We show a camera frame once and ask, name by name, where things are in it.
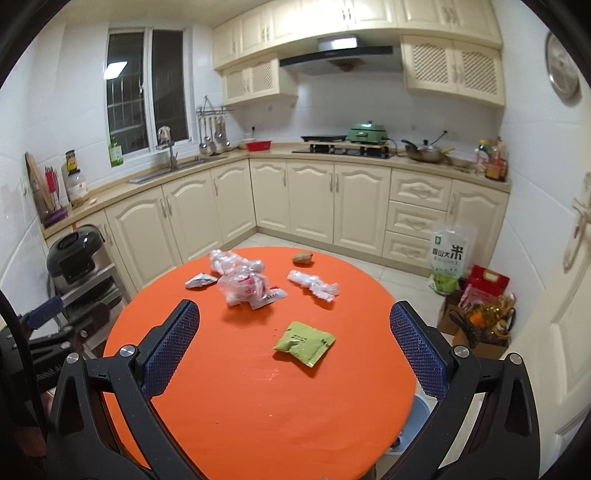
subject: door handle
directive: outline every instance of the door handle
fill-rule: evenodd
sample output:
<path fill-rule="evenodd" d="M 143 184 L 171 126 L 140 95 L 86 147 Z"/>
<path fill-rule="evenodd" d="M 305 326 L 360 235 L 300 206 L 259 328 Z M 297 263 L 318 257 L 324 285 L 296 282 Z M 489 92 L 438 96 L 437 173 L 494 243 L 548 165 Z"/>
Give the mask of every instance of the door handle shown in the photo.
<path fill-rule="evenodd" d="M 166 195 L 166 205 L 168 205 L 168 212 L 170 216 L 173 215 L 173 204 L 170 202 L 170 197 Z"/>
<path fill-rule="evenodd" d="M 162 214 L 164 215 L 164 218 L 168 218 L 168 215 L 166 214 L 166 207 L 164 206 L 163 199 L 160 199 L 160 207 L 162 208 Z"/>

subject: orange round table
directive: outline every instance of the orange round table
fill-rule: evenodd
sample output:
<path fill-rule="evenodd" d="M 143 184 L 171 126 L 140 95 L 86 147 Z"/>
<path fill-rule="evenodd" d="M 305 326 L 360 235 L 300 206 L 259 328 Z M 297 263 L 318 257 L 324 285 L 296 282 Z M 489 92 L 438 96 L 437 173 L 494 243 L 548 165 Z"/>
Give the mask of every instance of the orange round table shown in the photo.
<path fill-rule="evenodd" d="M 210 272 L 207 257 L 166 274 L 121 313 L 105 348 L 137 345 L 182 299 L 199 307 L 197 335 L 166 391 L 152 404 L 176 441 L 209 480 L 357 480 L 397 438 L 410 413 L 416 378 L 389 328 L 391 295 L 372 277 L 335 257 L 300 250 L 238 249 L 260 258 L 271 286 L 288 297 L 259 310 L 228 307 L 216 285 L 187 290 Z M 334 302 L 287 280 L 292 269 L 337 282 Z M 314 368 L 273 346 L 294 320 L 329 332 L 333 346 Z M 107 405 L 129 451 L 144 465 L 114 396 Z"/>

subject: drawer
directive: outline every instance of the drawer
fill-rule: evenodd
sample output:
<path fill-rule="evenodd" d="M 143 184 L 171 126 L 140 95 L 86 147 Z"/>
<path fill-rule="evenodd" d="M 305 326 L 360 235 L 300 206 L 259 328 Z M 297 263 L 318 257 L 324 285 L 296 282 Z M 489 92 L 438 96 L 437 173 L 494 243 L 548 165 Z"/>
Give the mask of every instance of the drawer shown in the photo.
<path fill-rule="evenodd" d="M 447 210 L 452 180 L 426 173 L 392 170 L 390 200 Z"/>
<path fill-rule="evenodd" d="M 431 240 L 433 222 L 445 221 L 445 212 L 390 201 L 386 230 Z"/>
<path fill-rule="evenodd" d="M 431 242 L 414 236 L 386 232 L 382 257 L 418 267 L 431 268 Z"/>

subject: kitchen sink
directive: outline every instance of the kitchen sink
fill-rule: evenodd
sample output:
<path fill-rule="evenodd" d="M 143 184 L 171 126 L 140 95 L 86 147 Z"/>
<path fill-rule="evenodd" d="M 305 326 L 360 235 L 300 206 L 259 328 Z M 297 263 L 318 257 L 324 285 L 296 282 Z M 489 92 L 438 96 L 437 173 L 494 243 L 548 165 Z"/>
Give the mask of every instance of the kitchen sink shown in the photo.
<path fill-rule="evenodd" d="M 161 168 L 160 170 L 151 171 L 146 175 L 142 175 L 141 177 L 136 177 L 134 179 L 128 180 L 128 183 L 133 183 L 135 185 L 142 185 L 143 183 L 149 182 L 150 180 L 159 179 L 160 177 L 164 177 L 169 173 L 174 173 L 176 171 L 185 170 L 187 168 L 194 167 L 195 165 L 202 165 L 204 163 L 210 163 L 212 161 L 221 160 L 226 158 L 224 155 L 216 155 L 214 157 L 195 157 L 194 160 L 184 161 L 178 164 L 176 167 L 166 167 Z"/>

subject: range hood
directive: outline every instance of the range hood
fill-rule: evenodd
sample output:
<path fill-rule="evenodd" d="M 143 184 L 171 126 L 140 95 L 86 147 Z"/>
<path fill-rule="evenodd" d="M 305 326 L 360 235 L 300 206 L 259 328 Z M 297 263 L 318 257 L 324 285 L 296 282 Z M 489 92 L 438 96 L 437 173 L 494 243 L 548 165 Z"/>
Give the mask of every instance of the range hood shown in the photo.
<path fill-rule="evenodd" d="M 321 38 L 318 51 L 279 61 L 280 67 L 306 75 L 339 72 L 401 72 L 399 47 L 366 46 L 357 35 Z"/>

